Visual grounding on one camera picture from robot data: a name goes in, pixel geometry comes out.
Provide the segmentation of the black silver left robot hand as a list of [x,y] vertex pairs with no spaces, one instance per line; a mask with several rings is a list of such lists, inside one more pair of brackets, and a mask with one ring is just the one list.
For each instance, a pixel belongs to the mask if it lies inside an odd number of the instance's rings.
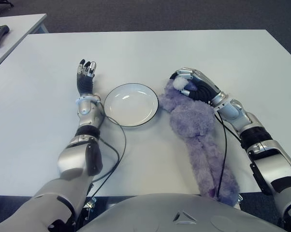
[[77,68],[77,90],[80,96],[93,93],[93,79],[95,76],[96,62],[86,62],[82,59]]

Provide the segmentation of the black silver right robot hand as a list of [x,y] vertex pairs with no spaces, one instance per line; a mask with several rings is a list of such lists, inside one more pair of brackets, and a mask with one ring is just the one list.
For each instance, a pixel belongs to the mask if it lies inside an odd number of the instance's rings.
[[177,78],[184,79],[188,83],[192,83],[196,90],[188,90],[183,87],[175,87],[183,95],[197,101],[202,101],[207,104],[217,107],[225,102],[227,94],[221,91],[208,77],[206,77],[201,71],[191,68],[181,68],[175,71],[170,79],[175,80]]

